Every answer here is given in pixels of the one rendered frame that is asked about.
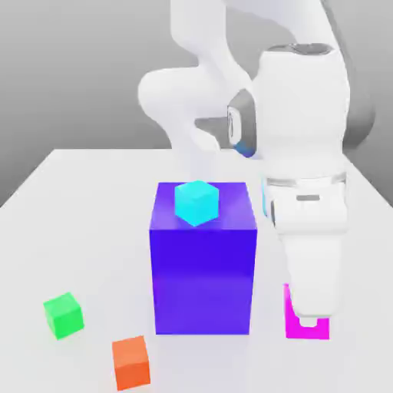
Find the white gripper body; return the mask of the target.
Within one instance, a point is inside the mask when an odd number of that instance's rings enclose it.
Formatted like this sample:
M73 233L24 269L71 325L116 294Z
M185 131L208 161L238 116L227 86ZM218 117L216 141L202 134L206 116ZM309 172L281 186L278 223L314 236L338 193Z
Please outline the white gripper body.
M329 318L339 303L346 230L277 231L286 256L292 307L300 318Z

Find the small magenta cube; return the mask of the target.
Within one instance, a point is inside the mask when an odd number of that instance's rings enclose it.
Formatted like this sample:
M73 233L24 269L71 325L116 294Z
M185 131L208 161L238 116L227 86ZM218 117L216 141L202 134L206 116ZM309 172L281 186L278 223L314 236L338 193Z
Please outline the small magenta cube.
M294 313L292 307L292 300L288 283L283 284L283 298L286 338L310 340L330 339L329 319L318 319L316 326L313 327L303 327L300 325L300 320Z

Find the small cyan cube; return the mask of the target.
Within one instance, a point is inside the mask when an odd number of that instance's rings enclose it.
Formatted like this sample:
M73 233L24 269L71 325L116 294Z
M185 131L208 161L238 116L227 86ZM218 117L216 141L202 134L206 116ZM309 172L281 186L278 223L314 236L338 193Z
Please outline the small cyan cube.
M191 226L199 226L219 216L219 199L219 189L209 183L183 183L174 188L174 212Z

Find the small orange cube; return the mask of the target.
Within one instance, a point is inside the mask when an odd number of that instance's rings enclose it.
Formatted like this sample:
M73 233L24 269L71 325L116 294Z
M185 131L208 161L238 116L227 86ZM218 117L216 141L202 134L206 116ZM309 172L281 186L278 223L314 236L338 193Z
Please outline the small orange cube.
M118 391L150 384L150 363L142 335L112 343Z

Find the small green cube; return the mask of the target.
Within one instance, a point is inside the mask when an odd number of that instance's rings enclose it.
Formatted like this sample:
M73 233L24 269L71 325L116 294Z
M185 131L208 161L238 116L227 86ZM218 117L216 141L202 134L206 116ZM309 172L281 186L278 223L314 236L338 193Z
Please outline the small green cube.
M70 292L44 302L43 306L48 326L57 340L84 328L81 306Z

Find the large blue box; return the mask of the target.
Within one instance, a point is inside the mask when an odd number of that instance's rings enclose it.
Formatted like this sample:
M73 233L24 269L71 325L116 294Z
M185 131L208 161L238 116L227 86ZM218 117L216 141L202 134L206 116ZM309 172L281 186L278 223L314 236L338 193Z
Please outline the large blue box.
M193 227L176 216L175 183L157 186L150 260L158 335L249 333L257 225L245 183L216 183L218 218Z

